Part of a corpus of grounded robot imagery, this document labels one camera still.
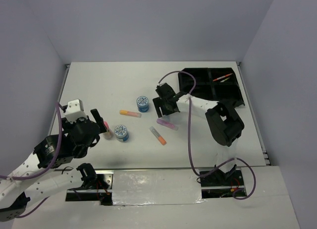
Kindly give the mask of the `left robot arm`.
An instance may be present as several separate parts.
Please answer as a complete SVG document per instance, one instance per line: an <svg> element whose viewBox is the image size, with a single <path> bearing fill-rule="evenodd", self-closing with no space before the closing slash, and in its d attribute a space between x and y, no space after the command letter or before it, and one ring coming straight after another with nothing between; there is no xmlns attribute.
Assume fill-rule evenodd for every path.
<svg viewBox="0 0 317 229"><path fill-rule="evenodd" d="M0 220L11 221L26 217L32 204L43 204L50 196L63 191L90 189L98 184L98 175L90 163L82 163L70 172L42 180L61 165L87 155L107 131L97 109L90 120L81 109L56 107L58 134L47 136L33 153L10 175L0 177Z"/></svg>

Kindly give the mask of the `blue slime jar front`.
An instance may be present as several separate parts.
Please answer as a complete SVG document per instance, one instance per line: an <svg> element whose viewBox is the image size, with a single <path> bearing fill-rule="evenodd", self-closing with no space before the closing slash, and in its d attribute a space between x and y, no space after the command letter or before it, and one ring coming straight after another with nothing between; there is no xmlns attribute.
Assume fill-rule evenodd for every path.
<svg viewBox="0 0 317 229"><path fill-rule="evenodd" d="M113 133L116 137L116 139L120 142L125 142L128 140L129 138L129 133L127 130L127 127L125 125L117 125L114 130Z"/></svg>

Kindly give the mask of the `purple highlighter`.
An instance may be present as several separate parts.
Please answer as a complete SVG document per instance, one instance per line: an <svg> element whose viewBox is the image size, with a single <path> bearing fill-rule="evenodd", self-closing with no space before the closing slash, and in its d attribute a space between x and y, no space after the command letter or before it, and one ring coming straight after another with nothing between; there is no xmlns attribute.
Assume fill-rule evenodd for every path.
<svg viewBox="0 0 317 229"><path fill-rule="evenodd" d="M162 125L162 126L164 126L164 127L167 127L167 128L169 128L169 129L172 129L172 130L175 130L175 131L178 130L178 126L176 126L176 125L174 125L173 123L170 123L170 122L168 122L168 121L165 121L165 120L163 120L163 119L161 119L161 118L158 118L158 119L157 119L157 123L160 124L160 125Z"/></svg>

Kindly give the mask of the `orange-tipped grey highlighter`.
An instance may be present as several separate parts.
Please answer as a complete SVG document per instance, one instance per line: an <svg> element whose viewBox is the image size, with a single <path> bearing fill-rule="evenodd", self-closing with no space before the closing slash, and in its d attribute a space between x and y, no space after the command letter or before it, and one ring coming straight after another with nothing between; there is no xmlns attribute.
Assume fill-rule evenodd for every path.
<svg viewBox="0 0 317 229"><path fill-rule="evenodd" d="M151 126L149 130L156 137L156 139L160 142L161 145L166 144L166 141L164 140L164 138L158 133L158 131L153 126Z"/></svg>

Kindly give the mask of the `orange-capped pink highlighter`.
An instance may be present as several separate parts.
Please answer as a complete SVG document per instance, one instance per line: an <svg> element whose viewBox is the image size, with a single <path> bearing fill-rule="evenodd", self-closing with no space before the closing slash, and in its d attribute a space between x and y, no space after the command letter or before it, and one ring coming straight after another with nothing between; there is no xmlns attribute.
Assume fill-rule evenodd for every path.
<svg viewBox="0 0 317 229"><path fill-rule="evenodd" d="M126 110L120 110L119 113L121 115L132 116L132 117L141 117L142 116L141 113L126 111Z"/></svg>

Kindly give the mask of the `thin orange highlighter pen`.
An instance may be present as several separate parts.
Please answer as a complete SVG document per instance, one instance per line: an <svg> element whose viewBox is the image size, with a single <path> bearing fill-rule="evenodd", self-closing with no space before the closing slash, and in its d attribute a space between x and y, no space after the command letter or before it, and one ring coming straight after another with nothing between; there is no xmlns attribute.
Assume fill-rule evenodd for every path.
<svg viewBox="0 0 317 229"><path fill-rule="evenodd" d="M233 74L233 73L229 73L229 74L223 75L223 76L221 76L221 77L218 77L218 78L216 78L216 79L213 79L213 82L216 82L216 81L225 79L225 78L231 76L232 74Z"/></svg>

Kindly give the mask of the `pink-capped small bottle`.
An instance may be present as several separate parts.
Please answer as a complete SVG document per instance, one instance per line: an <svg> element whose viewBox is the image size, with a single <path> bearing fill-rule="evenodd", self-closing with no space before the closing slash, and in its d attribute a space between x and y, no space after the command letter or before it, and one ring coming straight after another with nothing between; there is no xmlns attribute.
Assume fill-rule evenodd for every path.
<svg viewBox="0 0 317 229"><path fill-rule="evenodd" d="M110 140L113 136L111 129L106 121L104 121L104 125L106 127L106 132L103 133L103 136L106 140Z"/></svg>

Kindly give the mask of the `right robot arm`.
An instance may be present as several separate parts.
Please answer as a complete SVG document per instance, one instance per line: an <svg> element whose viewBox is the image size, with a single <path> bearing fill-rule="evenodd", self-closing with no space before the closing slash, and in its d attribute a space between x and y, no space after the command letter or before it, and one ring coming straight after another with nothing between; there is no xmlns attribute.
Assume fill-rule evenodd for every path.
<svg viewBox="0 0 317 229"><path fill-rule="evenodd" d="M245 125L235 110L233 101L210 101L192 96L183 91L175 93L167 83L156 87L158 97L153 99L159 118L174 113L188 113L188 146L190 143L191 116L206 119L211 135L219 146L216 154L215 179L227 185L236 170L236 149L233 142L241 137Z"/></svg>

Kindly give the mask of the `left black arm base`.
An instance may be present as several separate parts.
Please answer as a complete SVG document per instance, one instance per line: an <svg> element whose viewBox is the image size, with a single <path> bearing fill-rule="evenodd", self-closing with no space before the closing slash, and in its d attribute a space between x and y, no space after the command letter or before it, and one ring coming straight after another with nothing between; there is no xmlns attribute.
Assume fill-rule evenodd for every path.
<svg viewBox="0 0 317 229"><path fill-rule="evenodd" d="M68 189L66 202L97 202L99 205L112 206L113 173L95 171L89 163L76 168L80 173L81 186Z"/></svg>

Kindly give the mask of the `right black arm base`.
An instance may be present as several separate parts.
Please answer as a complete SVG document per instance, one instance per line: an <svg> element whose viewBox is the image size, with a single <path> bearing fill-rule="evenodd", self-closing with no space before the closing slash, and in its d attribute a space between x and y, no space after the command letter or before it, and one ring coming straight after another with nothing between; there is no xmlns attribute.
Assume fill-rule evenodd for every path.
<svg viewBox="0 0 317 229"><path fill-rule="evenodd" d="M242 172L239 169L231 170L229 173L223 173L217 170L206 177L196 178L201 185L203 199L209 198L243 198L247 196Z"/></svg>

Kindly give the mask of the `blue slime jar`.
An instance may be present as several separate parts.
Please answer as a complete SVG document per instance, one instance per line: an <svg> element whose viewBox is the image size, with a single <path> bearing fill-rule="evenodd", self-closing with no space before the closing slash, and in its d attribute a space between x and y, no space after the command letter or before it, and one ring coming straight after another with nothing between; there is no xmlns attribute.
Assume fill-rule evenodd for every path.
<svg viewBox="0 0 317 229"><path fill-rule="evenodd" d="M127 127L125 125L117 125L114 130L113 133L116 137L116 139L120 142L125 142L128 140L129 138L129 133L127 130Z"/></svg>
<svg viewBox="0 0 317 229"><path fill-rule="evenodd" d="M136 100L138 111L145 113L149 110L149 99L146 96L139 96Z"/></svg>

